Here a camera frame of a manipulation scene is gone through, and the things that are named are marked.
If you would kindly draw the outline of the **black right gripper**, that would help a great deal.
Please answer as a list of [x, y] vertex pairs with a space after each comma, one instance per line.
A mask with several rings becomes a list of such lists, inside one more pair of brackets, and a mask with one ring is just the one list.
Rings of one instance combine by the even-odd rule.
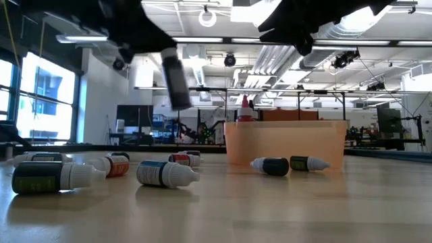
[[270, 16], [259, 25], [259, 32], [271, 30], [271, 42], [292, 45], [307, 56], [313, 47], [312, 33], [328, 23], [341, 19], [364, 7], [376, 16], [393, 0], [282, 0]]

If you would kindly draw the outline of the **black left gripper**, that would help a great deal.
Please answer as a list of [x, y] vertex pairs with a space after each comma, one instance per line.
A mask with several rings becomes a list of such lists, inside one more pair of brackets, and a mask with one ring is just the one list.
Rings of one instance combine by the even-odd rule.
[[125, 63], [135, 53], [156, 53], [177, 42], [145, 14], [135, 0], [21, 0], [26, 14], [45, 13], [98, 32], [111, 31]]

